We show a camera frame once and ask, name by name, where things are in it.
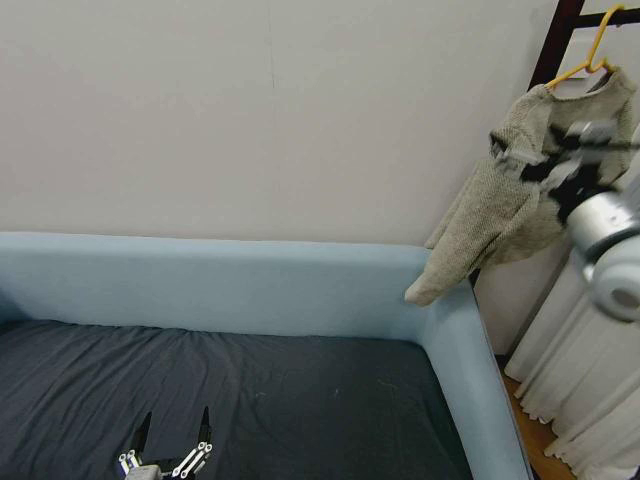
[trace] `sofa armrest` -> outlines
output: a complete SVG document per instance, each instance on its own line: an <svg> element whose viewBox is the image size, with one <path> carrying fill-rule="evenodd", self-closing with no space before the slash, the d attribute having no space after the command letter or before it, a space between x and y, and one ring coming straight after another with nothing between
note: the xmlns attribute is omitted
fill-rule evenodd
<svg viewBox="0 0 640 480"><path fill-rule="evenodd" d="M529 480L529 462L467 281L432 306L421 344L476 480Z"/></svg>

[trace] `sofa backrest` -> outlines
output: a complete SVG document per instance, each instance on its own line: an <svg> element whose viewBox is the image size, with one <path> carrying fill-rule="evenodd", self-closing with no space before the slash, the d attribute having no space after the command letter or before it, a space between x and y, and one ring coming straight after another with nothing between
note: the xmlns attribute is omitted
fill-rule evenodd
<svg viewBox="0 0 640 480"><path fill-rule="evenodd" d="M415 340L403 293L425 250L393 245L0 234L0 319Z"/></svg>

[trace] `sweater sleeve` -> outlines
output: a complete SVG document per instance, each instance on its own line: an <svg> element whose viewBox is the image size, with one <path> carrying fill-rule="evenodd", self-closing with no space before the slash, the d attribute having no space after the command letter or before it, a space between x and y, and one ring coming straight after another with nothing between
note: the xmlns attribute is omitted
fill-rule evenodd
<svg viewBox="0 0 640 480"><path fill-rule="evenodd" d="M531 148L527 138L511 140L511 145ZM479 162L456 208L447 212L424 272L405 292L406 301L429 305L482 264L497 242L535 211L537 188L501 174L494 164L493 157Z"/></svg>

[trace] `robotic arm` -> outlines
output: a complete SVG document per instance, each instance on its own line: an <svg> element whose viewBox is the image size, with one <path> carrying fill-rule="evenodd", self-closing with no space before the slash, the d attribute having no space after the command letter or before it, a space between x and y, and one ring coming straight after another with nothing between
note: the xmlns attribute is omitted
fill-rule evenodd
<svg viewBox="0 0 640 480"><path fill-rule="evenodd" d="M640 149L612 143L613 122L574 123L550 131L556 153L532 155L506 149L498 169L511 178L541 185L558 202L558 220L566 227L589 294L615 318L640 322L640 217L615 188L599 183L599 166L608 151Z"/></svg>
<svg viewBox="0 0 640 480"><path fill-rule="evenodd" d="M205 407L198 432L198 444L184 458L170 458L143 465L140 454L147 442L151 425L151 412L147 413L140 427L133 434L131 449L118 457L125 480L161 480L163 478L193 479L211 456L211 426L209 408Z"/></svg>

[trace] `metal cylinder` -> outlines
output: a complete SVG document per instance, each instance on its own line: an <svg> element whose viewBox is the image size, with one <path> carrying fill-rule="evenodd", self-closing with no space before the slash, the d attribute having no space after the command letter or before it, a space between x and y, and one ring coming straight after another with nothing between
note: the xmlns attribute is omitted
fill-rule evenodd
<svg viewBox="0 0 640 480"><path fill-rule="evenodd" d="M567 217L567 229L576 249L594 262L616 243L640 233L640 221L615 192L585 200Z"/></svg>

